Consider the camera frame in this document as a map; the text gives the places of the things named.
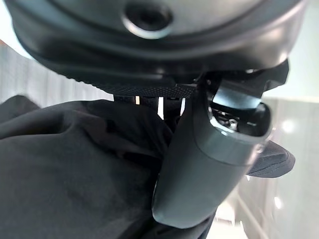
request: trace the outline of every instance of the screw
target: screw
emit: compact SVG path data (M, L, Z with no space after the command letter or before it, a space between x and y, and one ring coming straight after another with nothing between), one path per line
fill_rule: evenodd
M231 129L236 129L238 122L235 119L230 119L228 121L228 124Z

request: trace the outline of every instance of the wall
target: wall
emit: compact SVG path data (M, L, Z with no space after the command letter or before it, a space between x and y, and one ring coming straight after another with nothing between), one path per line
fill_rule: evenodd
M301 34L290 55L288 82L265 93L299 101L319 102L319 0L310 0Z

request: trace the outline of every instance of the black fabric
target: black fabric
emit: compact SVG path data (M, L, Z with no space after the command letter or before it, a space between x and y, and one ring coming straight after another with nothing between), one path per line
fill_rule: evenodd
M25 97L9 99L0 105L0 238L204 239L213 213L186 230L152 218L171 137L143 106L100 100L38 109ZM270 145L251 175L291 169L272 163L282 154L272 157Z
M277 178L290 172L295 161L295 157L289 151L270 141L248 175L259 178Z

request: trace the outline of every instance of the black cloth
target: black cloth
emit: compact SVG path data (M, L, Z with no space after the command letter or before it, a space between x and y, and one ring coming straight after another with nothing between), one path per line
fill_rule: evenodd
M25 97L9 99L0 105L0 238L205 237L213 213L186 230L152 218L171 137L147 107L100 100L39 109ZM279 162L257 160L252 173L267 176L278 164L276 175L288 172Z

